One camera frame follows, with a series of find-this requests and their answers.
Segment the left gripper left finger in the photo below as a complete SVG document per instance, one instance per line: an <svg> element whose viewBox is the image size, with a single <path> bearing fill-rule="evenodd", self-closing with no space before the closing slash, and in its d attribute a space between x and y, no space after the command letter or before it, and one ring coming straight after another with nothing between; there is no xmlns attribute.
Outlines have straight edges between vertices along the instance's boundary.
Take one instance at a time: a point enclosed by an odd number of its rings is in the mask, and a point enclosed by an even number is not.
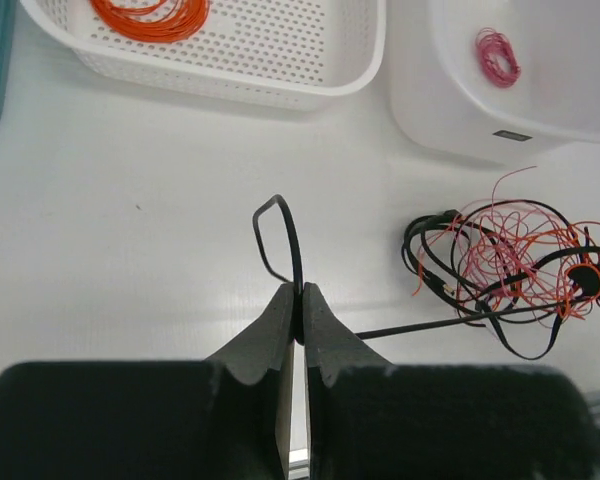
<svg viewBox="0 0 600 480"><path fill-rule="evenodd" d="M207 479L288 477L294 301L293 285L281 285L260 316L208 358L217 373Z"/></svg>

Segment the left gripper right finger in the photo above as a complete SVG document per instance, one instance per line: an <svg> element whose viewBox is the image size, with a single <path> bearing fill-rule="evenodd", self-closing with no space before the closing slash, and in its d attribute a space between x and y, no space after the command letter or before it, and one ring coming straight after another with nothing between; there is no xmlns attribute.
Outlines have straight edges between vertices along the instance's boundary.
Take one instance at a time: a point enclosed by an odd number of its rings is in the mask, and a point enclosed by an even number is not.
<svg viewBox="0 0 600 480"><path fill-rule="evenodd" d="M309 477L365 479L373 424L364 417L365 381L390 362L333 313L318 285L306 283L302 321L309 411Z"/></svg>

